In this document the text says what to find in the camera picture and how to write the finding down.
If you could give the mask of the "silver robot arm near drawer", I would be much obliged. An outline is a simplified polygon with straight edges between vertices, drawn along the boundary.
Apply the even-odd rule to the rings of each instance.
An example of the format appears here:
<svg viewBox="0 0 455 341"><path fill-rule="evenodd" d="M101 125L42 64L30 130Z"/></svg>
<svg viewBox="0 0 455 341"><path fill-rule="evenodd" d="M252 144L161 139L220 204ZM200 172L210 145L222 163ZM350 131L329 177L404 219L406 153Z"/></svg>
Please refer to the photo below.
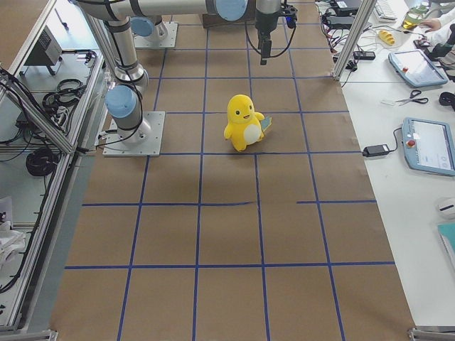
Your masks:
<svg viewBox="0 0 455 341"><path fill-rule="evenodd" d="M167 28L162 21L154 23L147 17L131 18L131 29L137 48L161 48L161 44L168 36Z"/></svg>

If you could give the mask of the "silver robot arm near plush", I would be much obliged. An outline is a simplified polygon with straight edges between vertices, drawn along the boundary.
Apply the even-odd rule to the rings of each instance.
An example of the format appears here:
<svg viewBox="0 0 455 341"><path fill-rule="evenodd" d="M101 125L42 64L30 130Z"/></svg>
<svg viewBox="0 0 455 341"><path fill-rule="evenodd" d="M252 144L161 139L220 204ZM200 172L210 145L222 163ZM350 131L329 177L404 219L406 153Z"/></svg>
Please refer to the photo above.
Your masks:
<svg viewBox="0 0 455 341"><path fill-rule="evenodd" d="M284 15L285 1L256 1L255 28L258 35L260 64L271 58L271 32L278 18ZM83 12L103 21L107 29L108 49L114 58L114 73L118 81L139 85L145 69L139 63L131 29L132 17L160 17L163 15L217 14L226 21L240 19L247 8L246 1L79 1Z"/></svg>

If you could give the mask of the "person hand on desk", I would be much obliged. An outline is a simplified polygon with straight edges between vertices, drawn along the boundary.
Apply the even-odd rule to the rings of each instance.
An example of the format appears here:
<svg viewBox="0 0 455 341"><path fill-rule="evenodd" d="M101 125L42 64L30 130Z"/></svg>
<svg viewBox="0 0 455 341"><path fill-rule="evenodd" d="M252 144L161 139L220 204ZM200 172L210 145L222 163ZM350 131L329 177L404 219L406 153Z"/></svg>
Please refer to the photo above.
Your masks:
<svg viewBox="0 0 455 341"><path fill-rule="evenodd" d="M439 19L437 18L431 18L431 19L425 19L420 23L420 26L422 28L425 28L425 32L433 32L433 31L438 31L441 27L442 24Z"/></svg>

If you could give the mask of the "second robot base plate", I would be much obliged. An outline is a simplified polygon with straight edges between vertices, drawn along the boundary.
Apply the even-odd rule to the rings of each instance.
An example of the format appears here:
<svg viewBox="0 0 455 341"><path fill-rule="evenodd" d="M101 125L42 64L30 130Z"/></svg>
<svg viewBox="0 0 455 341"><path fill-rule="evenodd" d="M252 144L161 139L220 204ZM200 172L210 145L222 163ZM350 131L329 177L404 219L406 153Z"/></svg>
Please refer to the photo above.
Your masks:
<svg viewBox="0 0 455 341"><path fill-rule="evenodd" d="M178 24L162 21L158 25L145 21L132 24L134 44L137 49L165 49L176 45Z"/></svg>

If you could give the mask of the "square robot base plate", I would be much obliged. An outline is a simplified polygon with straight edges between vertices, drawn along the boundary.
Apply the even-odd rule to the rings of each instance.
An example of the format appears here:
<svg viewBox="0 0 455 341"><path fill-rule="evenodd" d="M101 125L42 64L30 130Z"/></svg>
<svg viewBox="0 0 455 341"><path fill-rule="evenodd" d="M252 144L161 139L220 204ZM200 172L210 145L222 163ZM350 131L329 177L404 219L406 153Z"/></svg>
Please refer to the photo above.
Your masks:
<svg viewBox="0 0 455 341"><path fill-rule="evenodd" d="M107 135L103 155L106 157L159 156L164 130L165 112L144 112L143 122L132 135L118 130L114 119L110 129L115 132Z"/></svg>

